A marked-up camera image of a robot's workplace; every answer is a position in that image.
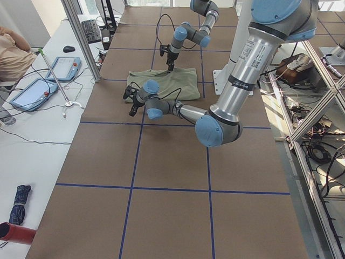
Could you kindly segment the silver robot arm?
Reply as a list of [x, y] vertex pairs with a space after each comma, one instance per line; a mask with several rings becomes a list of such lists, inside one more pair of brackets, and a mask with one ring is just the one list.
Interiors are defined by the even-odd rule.
[[246, 36], [241, 52], [217, 102], [208, 110], [158, 96], [154, 80], [142, 87], [128, 85], [123, 98], [132, 102], [130, 115], [145, 107], [151, 120], [165, 114], [195, 125], [198, 140], [207, 147], [236, 141], [242, 126], [238, 113], [261, 74], [273, 60], [279, 46], [311, 39], [316, 32], [317, 1], [248, 1], [241, 8], [237, 32]]
[[219, 8], [213, 1], [190, 1], [190, 9], [193, 12], [205, 17], [205, 21], [199, 30], [193, 28], [190, 23], [183, 22], [180, 26], [174, 29], [171, 43], [168, 45], [163, 45], [158, 37], [158, 26], [156, 27], [156, 37], [160, 42], [160, 56], [163, 57], [164, 54], [167, 53], [167, 73], [170, 73], [174, 70], [174, 61], [178, 58], [186, 39], [201, 47], [207, 47], [209, 45], [211, 40], [211, 29], [219, 19]]

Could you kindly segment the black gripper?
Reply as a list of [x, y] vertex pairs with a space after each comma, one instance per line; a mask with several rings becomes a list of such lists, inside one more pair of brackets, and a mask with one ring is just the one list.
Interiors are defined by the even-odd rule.
[[123, 94], [123, 100], [131, 99], [133, 102], [129, 112], [131, 117], [134, 117], [137, 114], [138, 108], [144, 106], [144, 100], [139, 96], [139, 91], [139, 89], [128, 85]]
[[175, 66], [175, 60], [178, 58], [180, 50], [173, 47], [171, 44], [168, 45], [160, 45], [159, 48], [160, 56], [163, 57], [164, 54], [167, 54], [167, 62], [168, 65], [168, 72], [172, 72]]

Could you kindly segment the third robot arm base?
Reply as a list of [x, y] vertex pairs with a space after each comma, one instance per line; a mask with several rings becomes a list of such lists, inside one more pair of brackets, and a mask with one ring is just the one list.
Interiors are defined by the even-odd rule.
[[330, 65], [344, 66], [344, 38], [336, 47], [319, 47], [326, 61]]

